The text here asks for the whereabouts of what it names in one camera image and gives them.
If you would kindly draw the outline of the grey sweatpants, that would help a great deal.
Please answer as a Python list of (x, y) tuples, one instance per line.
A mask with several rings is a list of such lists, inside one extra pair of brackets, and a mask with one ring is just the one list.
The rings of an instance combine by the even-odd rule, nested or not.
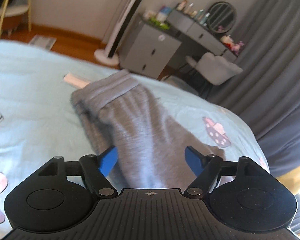
[(109, 178), (118, 189), (187, 188), (194, 180), (185, 160), (187, 146), (203, 155), (234, 159), (181, 126), (128, 71), (75, 88), (71, 103), (96, 153), (117, 148)]

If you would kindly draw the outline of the light blue patterned bedsheet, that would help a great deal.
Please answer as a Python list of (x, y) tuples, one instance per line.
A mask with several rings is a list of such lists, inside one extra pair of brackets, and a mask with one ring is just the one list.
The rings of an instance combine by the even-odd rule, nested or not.
[[(112, 69), (61, 56), (18, 42), (0, 41), (0, 172), (8, 179), (0, 194), (0, 238), (10, 231), (4, 215), (9, 191), (55, 155), (75, 160), (92, 152), (70, 103), (74, 88), (63, 81), (72, 73), (92, 80)], [(247, 155), (264, 169), (266, 158), (251, 129), (234, 113), (167, 83), (138, 77), (180, 124), (205, 144), (202, 117), (220, 122), (232, 146), (228, 160)]]

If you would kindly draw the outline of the grey curtain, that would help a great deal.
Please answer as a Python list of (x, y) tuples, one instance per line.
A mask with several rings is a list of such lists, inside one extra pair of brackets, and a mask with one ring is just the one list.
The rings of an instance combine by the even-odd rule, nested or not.
[(242, 73), (208, 100), (253, 131), (273, 176), (300, 166), (300, 0), (257, 0), (232, 33)]

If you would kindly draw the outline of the white upholstered chair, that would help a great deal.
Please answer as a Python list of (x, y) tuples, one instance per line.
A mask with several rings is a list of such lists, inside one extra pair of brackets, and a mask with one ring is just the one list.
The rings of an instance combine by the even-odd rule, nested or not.
[(214, 86), (219, 86), (243, 72), (236, 64), (212, 53), (205, 53), (198, 61), (192, 56), (187, 56), (186, 62)]

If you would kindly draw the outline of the white tower fan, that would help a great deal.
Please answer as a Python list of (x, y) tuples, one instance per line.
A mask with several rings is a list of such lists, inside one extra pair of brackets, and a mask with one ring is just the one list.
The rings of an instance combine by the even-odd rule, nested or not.
[(94, 52), (96, 61), (105, 66), (112, 67), (119, 64), (119, 56), (116, 53), (117, 48), (142, 0), (121, 0), (121, 2), (123, 5), (119, 5), (117, 9), (120, 14), (107, 39), (105, 48), (99, 48)]

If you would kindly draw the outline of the pink plush toy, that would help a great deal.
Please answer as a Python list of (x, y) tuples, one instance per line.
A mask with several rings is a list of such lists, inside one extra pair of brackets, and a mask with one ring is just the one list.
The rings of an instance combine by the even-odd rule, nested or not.
[(240, 54), (243, 50), (245, 44), (242, 41), (235, 43), (230, 35), (224, 35), (221, 37), (220, 41), (224, 44), (230, 51), (232, 51), (236, 56)]

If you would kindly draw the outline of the grey bedside cabinet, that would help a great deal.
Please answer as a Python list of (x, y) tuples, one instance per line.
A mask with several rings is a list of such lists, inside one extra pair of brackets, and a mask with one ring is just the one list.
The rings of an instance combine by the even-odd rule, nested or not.
[(120, 68), (157, 79), (180, 45), (169, 31), (138, 15), (119, 49)]

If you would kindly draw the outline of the grey dressing desk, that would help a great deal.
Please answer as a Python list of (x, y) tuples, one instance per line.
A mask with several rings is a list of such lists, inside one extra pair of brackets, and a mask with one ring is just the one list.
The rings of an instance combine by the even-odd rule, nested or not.
[(234, 62), (237, 59), (237, 56), (219, 39), (183, 12), (173, 9), (166, 21), (177, 31), (194, 40), (216, 56), (222, 56), (230, 62)]

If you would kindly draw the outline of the round black mirror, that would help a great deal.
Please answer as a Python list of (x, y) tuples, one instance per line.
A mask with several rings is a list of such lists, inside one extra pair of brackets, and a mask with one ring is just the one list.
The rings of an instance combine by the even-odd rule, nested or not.
[(236, 23), (237, 13), (228, 2), (216, 2), (208, 9), (207, 27), (214, 34), (230, 31)]

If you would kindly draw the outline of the white round stool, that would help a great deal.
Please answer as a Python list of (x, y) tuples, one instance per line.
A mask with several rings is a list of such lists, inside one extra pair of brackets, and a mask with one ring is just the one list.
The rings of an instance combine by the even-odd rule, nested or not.
[(2, 31), (12, 32), (15, 31), (21, 24), (23, 16), (29, 10), (28, 5), (12, 5), (8, 6), (5, 12), (5, 17), (2, 23)]

